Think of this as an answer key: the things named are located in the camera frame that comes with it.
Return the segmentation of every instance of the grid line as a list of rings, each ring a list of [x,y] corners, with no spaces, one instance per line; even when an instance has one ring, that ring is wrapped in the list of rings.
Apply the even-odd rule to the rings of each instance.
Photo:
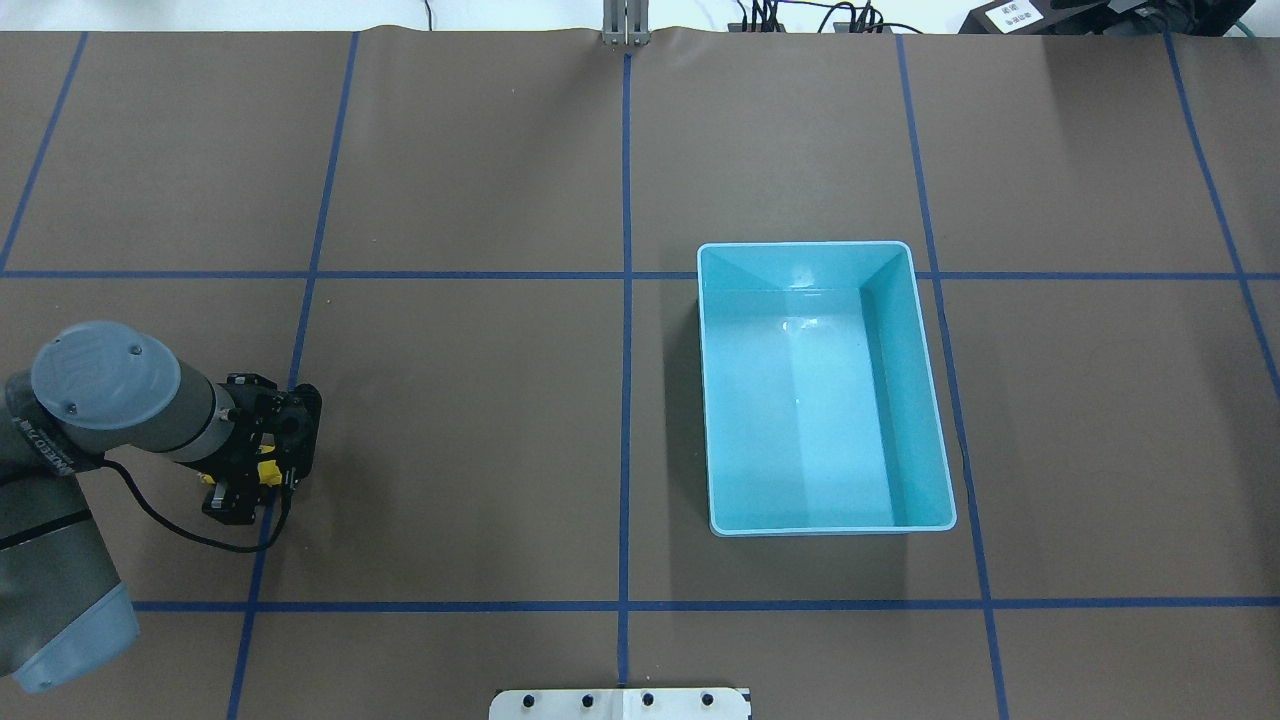
[[[1210,201],[1213,204],[1213,214],[1217,217],[1217,225],[1222,231],[1222,242],[1226,243],[1226,252],[1231,256],[1231,266],[1235,268],[1235,278],[1240,283],[1240,295],[1244,297],[1244,307],[1249,313],[1249,322],[1253,323],[1253,333],[1258,338],[1258,348],[1262,351],[1262,361],[1266,364],[1267,374],[1271,375],[1271,389],[1280,398],[1280,372],[1276,370],[1275,357],[1271,355],[1271,346],[1267,343],[1267,333],[1262,328],[1262,318],[1258,307],[1253,304],[1253,292],[1249,290],[1249,279],[1244,274],[1244,264],[1240,261],[1240,252],[1235,247],[1235,238],[1231,236],[1231,225],[1226,220],[1226,211],[1222,209],[1222,199],[1217,193],[1217,183],[1213,182],[1213,173],[1210,170],[1208,159],[1204,156],[1204,147],[1199,141],[1199,131],[1196,129],[1196,117],[1192,114],[1192,105],[1187,97],[1187,85],[1183,82],[1183,70],[1178,63],[1178,51],[1174,49],[1174,36],[1165,32],[1165,51],[1169,54],[1169,69],[1174,74],[1174,87],[1178,90],[1178,102],[1183,108],[1183,119],[1187,122],[1187,135],[1190,137],[1192,149],[1196,151],[1196,161],[1199,163],[1201,174],[1204,177],[1204,188],[1208,191]]]
[[[58,128],[58,119],[63,115],[63,105],[72,91],[72,81],[76,79],[76,70],[79,60],[84,55],[84,46],[88,44],[88,32],[82,32],[76,42],[76,53],[67,67],[67,76],[63,78],[63,87],[58,91],[58,100],[54,101],[54,110],[49,114],[49,123],[45,126],[45,135],[40,138],[40,147],[36,149],[36,159],[31,163],[31,172],[27,173],[27,183],[22,186],[22,195],[18,197],[18,206],[13,211],[13,222],[9,223],[9,232],[5,234],[4,246],[0,246],[0,272],[9,264],[9,254],[13,252],[13,243],[18,240],[18,228],[22,227],[22,217],[27,214],[27,202],[31,192],[36,188],[36,178],[40,177],[40,168],[45,164],[45,152],[54,140],[54,129]]]
[[[293,342],[293,356],[289,363],[288,388],[298,382],[298,369],[302,364],[302,348],[306,343],[307,325],[311,318],[311,299],[315,295],[316,274],[320,269],[320,252],[324,250],[324,231],[329,218],[329,199],[333,195],[333,181],[338,172],[338,152],[342,149],[342,128],[347,119],[347,101],[351,97],[351,79],[356,70],[356,53],[360,49],[360,32],[351,33],[347,49],[347,68],[342,81],[342,95],[338,99],[338,114],[334,119],[333,142],[329,147],[329,165],[325,170],[324,190],[320,196],[320,210],[316,217],[316,234],[311,246],[311,265],[307,270],[307,286],[302,295],[302,309],[298,313],[298,329]],[[268,505],[262,512],[259,529],[259,543],[265,543],[271,530],[271,516],[275,506]],[[230,697],[227,701],[227,720],[236,720],[239,714],[241,692],[244,687],[244,673],[248,667],[250,646],[253,642],[253,621],[257,616],[257,598],[262,588],[262,571],[266,566],[266,552],[259,551],[253,557],[253,575],[250,580],[248,601],[244,603],[244,623],[241,628],[239,650],[236,653],[236,671],[232,676]]]
[[[618,685],[626,687],[630,661],[631,596],[631,54],[622,55],[622,428],[618,488]]]
[[[920,281],[1239,282],[1238,273],[1128,273],[1055,270],[916,270]],[[1280,281],[1280,273],[1243,273],[1249,282]],[[0,270],[0,279],[123,281],[696,281],[694,270]]]
[[[134,601],[137,612],[243,612],[246,602]],[[532,600],[532,601],[259,601],[256,612],[883,612],[940,610],[1116,610],[1280,607],[1280,596],[1009,597],[915,600]]]
[[[924,245],[929,255],[929,270],[933,273],[933,302],[938,311],[938,332],[942,336],[942,356],[946,361],[947,388],[951,395],[951,415],[955,420],[956,441],[960,445],[960,459],[964,473],[965,496],[969,506],[969,532],[973,536],[973,555],[978,569],[978,588],[982,592],[983,621],[987,626],[987,652],[991,659],[991,678],[996,693],[996,711],[1001,720],[1009,720],[1009,701],[1005,694],[1005,671],[1000,657],[1000,637],[996,630],[996,614],[991,607],[991,580],[987,574],[987,551],[982,538],[982,520],[978,516],[978,493],[973,482],[973,469],[969,459],[969,439],[964,427],[964,410],[960,405],[960,386],[956,379],[955,356],[951,351],[951,329],[947,325],[946,299],[942,295],[942,278],[938,272],[938,250],[933,238],[933,218],[929,213],[929,192],[924,182],[924,161],[920,156],[920,138],[915,124],[915,105],[911,101],[911,76],[906,64],[906,46],[901,35],[893,36],[897,46],[897,68],[902,76],[902,105],[906,109],[906,131],[911,141],[911,160],[915,165],[915,188],[920,200],[920,220],[924,225]]]

